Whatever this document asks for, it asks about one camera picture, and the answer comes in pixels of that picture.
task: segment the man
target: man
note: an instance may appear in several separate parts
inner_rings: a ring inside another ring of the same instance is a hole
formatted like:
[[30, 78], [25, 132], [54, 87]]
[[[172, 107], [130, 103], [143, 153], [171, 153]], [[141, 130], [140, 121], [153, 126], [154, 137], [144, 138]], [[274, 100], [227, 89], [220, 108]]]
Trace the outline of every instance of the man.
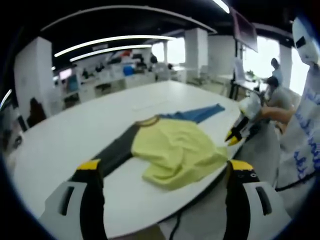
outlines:
[[263, 107], [261, 115], [287, 124], [280, 139], [276, 190], [286, 210], [294, 217], [320, 170], [320, 45], [313, 26], [304, 16], [294, 20], [292, 33], [302, 62], [310, 66], [300, 105], [296, 112]]
[[266, 105], [269, 107], [278, 107], [290, 110], [292, 108], [291, 98], [286, 90], [279, 85], [278, 79], [271, 76], [267, 79], [266, 83], [270, 90], [269, 100], [266, 102]]
[[282, 85], [284, 81], [284, 77], [282, 76], [281, 67], [277, 59], [272, 58], [271, 65], [274, 68], [274, 71], [272, 72], [272, 76], [278, 79], [279, 85]]

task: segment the bright window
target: bright window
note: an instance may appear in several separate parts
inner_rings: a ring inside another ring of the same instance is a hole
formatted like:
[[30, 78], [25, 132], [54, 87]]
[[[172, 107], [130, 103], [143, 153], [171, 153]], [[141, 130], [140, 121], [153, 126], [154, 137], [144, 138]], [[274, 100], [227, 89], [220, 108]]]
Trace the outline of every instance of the bright window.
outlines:
[[301, 61], [297, 49], [292, 48], [292, 70], [290, 89], [302, 96], [306, 84], [309, 66]]
[[258, 53], [245, 48], [243, 51], [243, 69], [245, 72], [253, 71], [260, 78], [272, 76], [274, 68], [271, 66], [271, 59], [275, 58], [280, 63], [280, 44], [278, 41], [258, 36]]
[[186, 62], [186, 47], [183, 37], [168, 41], [167, 60], [169, 64], [182, 64]]
[[151, 48], [152, 54], [156, 56], [158, 62], [165, 61], [165, 47], [163, 42], [158, 42], [152, 45]]

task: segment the blue garment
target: blue garment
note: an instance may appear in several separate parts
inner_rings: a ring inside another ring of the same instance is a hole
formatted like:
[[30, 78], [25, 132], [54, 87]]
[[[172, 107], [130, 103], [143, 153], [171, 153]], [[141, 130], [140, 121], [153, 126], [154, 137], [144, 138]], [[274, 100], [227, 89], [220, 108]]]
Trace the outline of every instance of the blue garment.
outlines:
[[165, 119], [189, 120], [199, 124], [204, 120], [210, 118], [211, 116], [220, 113], [224, 110], [225, 108], [223, 106], [216, 104], [213, 106], [198, 108], [190, 111], [178, 111], [172, 114], [161, 114], [160, 117]]
[[123, 67], [123, 74], [125, 76], [131, 76], [134, 74], [134, 68], [132, 66], [124, 66]]

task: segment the black cable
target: black cable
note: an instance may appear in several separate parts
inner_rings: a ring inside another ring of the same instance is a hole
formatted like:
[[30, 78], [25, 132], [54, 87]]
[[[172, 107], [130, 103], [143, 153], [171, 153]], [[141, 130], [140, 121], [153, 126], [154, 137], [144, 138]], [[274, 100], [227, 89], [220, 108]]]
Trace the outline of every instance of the black cable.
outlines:
[[181, 211], [178, 212], [177, 215], [176, 215], [176, 223], [175, 223], [175, 226], [174, 226], [174, 228], [172, 229], [172, 231], [170, 233], [169, 240], [173, 240], [174, 239], [174, 235], [175, 235], [176, 231], [178, 230], [178, 228], [180, 226], [181, 215], [182, 215]]
[[287, 190], [287, 189], [291, 189], [291, 188], [293, 188], [293, 187], [295, 187], [295, 186], [297, 186], [299, 184], [305, 183], [306, 181], [310, 180], [316, 174], [319, 174], [319, 172], [318, 171], [314, 171], [313, 173], [306, 175], [304, 178], [299, 179], [298, 181], [295, 181], [295, 182], [293, 182], [293, 183], [291, 183], [291, 184], [289, 184], [287, 186], [278, 187], [275, 190], [277, 192], [281, 192], [281, 191], [284, 191], [284, 190]]

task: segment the white oval table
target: white oval table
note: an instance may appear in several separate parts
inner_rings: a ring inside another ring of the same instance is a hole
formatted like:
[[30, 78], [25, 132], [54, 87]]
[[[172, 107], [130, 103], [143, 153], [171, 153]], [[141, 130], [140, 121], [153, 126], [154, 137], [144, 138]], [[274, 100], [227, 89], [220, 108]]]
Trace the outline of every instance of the white oval table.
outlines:
[[[225, 108], [199, 127], [217, 146], [240, 114], [237, 103], [226, 97], [165, 81], [110, 94], [70, 108], [25, 133], [16, 151], [13, 182], [22, 202], [39, 218], [45, 200], [83, 162], [119, 137], [133, 122], [156, 114], [175, 113], [219, 103]], [[229, 147], [230, 158], [239, 146]], [[226, 166], [199, 182], [167, 191], [145, 182], [149, 163], [132, 158], [105, 177], [104, 228], [116, 238], [154, 225], [192, 201]]]

